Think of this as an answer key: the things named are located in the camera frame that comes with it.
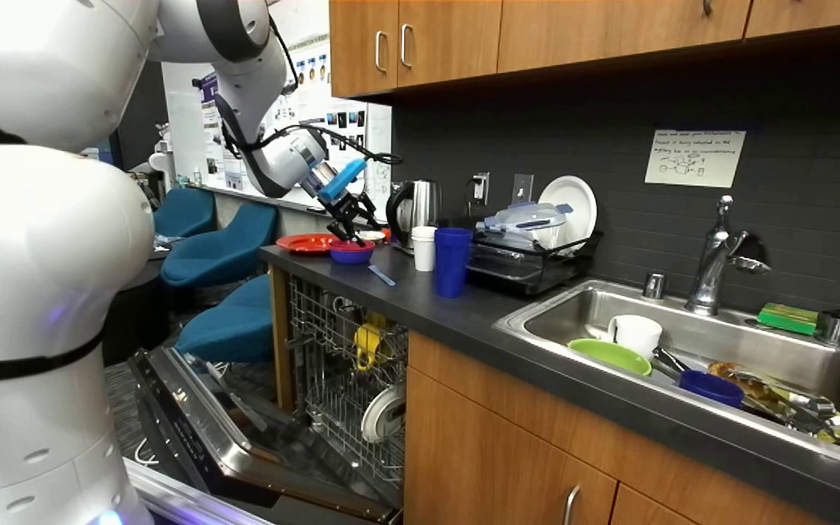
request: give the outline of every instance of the stainless steel sink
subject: stainless steel sink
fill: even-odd
[[[665,329],[661,348],[681,355],[681,362],[690,364],[731,362],[753,372],[795,384],[802,390],[823,394],[840,407],[840,348],[833,350],[814,337],[763,329],[756,324],[753,315],[743,311],[718,311],[713,318],[694,315],[686,308],[680,296],[642,296],[639,289],[632,285],[585,280],[543,302],[530,302],[524,308],[509,311],[506,318],[499,320],[499,329],[549,353],[584,362],[589,366],[601,366],[572,353],[566,340],[592,336],[594,329],[605,329],[608,318],[624,311],[659,320]],[[713,413],[731,418],[734,423],[769,432],[789,444],[824,450],[824,454],[840,454],[840,445],[818,444],[810,435],[798,435],[759,413],[728,407],[690,390],[681,390],[668,372],[654,371],[649,377],[627,377],[627,372],[617,377],[671,394],[681,403],[694,403]]]

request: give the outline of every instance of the cup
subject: cup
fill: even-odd
[[[432,283],[441,296],[463,295],[468,257],[471,257],[471,229],[436,228]]]
[[[410,228],[410,245],[413,245],[413,267],[432,270],[433,261],[433,232],[436,228]]]
[[[608,333],[611,345],[629,348],[639,355],[654,358],[661,326],[645,315],[616,315],[605,324],[605,333]]]

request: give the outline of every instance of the countertop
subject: countertop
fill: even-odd
[[[432,289],[432,275],[417,275],[410,260],[393,248],[376,251],[374,264],[391,275],[397,285],[385,285],[365,264],[333,264],[327,257],[293,257],[267,248],[266,260],[293,276],[369,307],[409,329],[436,337],[441,345],[506,377],[589,407],[759,489],[808,506],[827,523],[840,523],[840,464],[759,429],[737,425],[705,407],[503,336],[495,329],[495,320],[524,307],[527,299],[521,296],[467,285],[467,295],[444,299]]]

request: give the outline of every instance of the sponge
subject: sponge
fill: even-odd
[[[788,302],[763,302],[763,308],[759,311],[759,324],[785,333],[817,336],[818,311],[795,308]]]

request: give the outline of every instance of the blue chair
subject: blue chair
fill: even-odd
[[[172,289],[223,285],[260,270],[260,248],[273,243],[276,210],[242,203],[222,229],[181,240],[159,264]]]
[[[271,362],[271,280],[254,276],[196,315],[175,340],[203,362]]]
[[[165,240],[193,235],[216,228],[216,202],[210,191],[175,187],[153,210],[153,232]]]

